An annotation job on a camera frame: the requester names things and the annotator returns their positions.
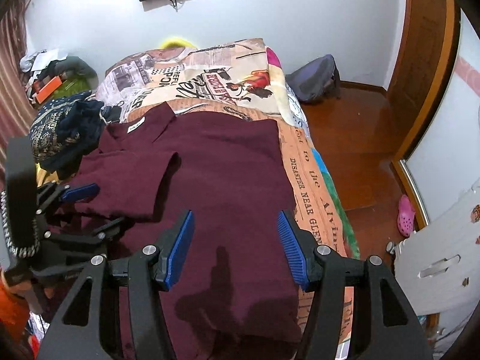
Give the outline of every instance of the robotic arm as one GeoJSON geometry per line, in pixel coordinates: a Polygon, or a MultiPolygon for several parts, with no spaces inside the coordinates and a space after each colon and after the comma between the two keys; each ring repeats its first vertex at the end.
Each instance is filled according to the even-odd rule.
{"type": "MultiPolygon", "coordinates": [[[[158,291],[170,291],[179,280],[194,233],[194,213],[186,211],[156,243],[129,258],[109,261],[105,240],[122,233],[123,219],[90,236],[50,233],[45,213],[68,197],[65,187],[56,185],[49,193],[37,191],[35,185],[32,192],[33,159],[27,153],[29,142],[28,150],[25,144],[14,141],[8,151],[0,231],[5,277],[9,284],[33,279],[38,286],[29,301],[41,310],[41,285],[78,276],[42,341],[38,360],[121,359],[118,287],[128,287],[136,358],[175,360],[158,291]],[[11,168],[14,155],[18,161],[11,168]],[[17,194],[19,188],[25,193],[17,194]]],[[[70,198],[94,193],[95,186],[87,186],[70,193],[70,198]]],[[[304,291],[314,292],[296,360],[335,358],[345,287],[355,288],[348,359],[432,359],[417,316],[380,257],[370,256],[366,261],[342,257],[327,245],[318,245],[287,211],[278,216],[278,231],[295,282],[304,291]]]]}

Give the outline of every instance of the shirt label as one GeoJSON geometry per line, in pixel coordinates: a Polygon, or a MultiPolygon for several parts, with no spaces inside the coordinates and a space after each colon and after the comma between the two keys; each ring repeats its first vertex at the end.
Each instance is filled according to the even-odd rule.
{"type": "Polygon", "coordinates": [[[127,134],[129,132],[132,132],[133,130],[135,130],[138,126],[140,126],[143,122],[145,122],[145,116],[142,117],[137,123],[131,125],[130,127],[128,127],[128,130],[127,130],[127,134]]]}

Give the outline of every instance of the purple bag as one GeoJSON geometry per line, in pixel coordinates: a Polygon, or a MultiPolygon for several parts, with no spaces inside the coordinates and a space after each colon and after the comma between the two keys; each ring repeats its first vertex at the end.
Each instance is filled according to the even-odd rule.
{"type": "Polygon", "coordinates": [[[321,95],[340,98],[340,74],[332,55],[317,58],[292,74],[285,76],[286,82],[303,103],[313,103],[321,95]]]}

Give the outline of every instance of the door frame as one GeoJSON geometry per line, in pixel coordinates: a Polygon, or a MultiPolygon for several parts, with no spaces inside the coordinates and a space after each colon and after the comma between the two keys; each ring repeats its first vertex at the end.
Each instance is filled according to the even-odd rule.
{"type": "MultiPolygon", "coordinates": [[[[410,26],[410,12],[411,0],[406,0],[402,40],[400,42],[400,50],[398,52],[397,63],[393,74],[393,79],[395,80],[398,76],[398,68],[403,59],[403,53],[407,42],[410,26]]],[[[446,87],[450,81],[450,76],[453,73],[455,59],[457,58],[459,36],[460,8],[455,3],[455,0],[446,0],[445,33],[443,35],[442,50],[440,52],[440,59],[438,61],[433,81],[413,126],[402,141],[400,148],[397,150],[392,160],[393,168],[395,169],[398,178],[417,213],[416,220],[419,229],[428,225],[430,220],[425,206],[423,205],[420,193],[418,192],[415,182],[407,168],[406,161],[425,134],[438,106],[440,105],[443,95],[445,94],[446,87]]],[[[389,98],[389,91],[393,87],[393,79],[388,86],[387,99],[389,98]]]]}

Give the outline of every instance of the pink clog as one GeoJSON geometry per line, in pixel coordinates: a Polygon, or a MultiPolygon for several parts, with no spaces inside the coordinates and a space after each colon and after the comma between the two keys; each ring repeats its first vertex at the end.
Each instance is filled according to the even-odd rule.
{"type": "Polygon", "coordinates": [[[397,226],[401,235],[410,237],[413,232],[413,220],[415,219],[415,209],[410,203],[407,195],[402,195],[398,202],[397,226]]]}

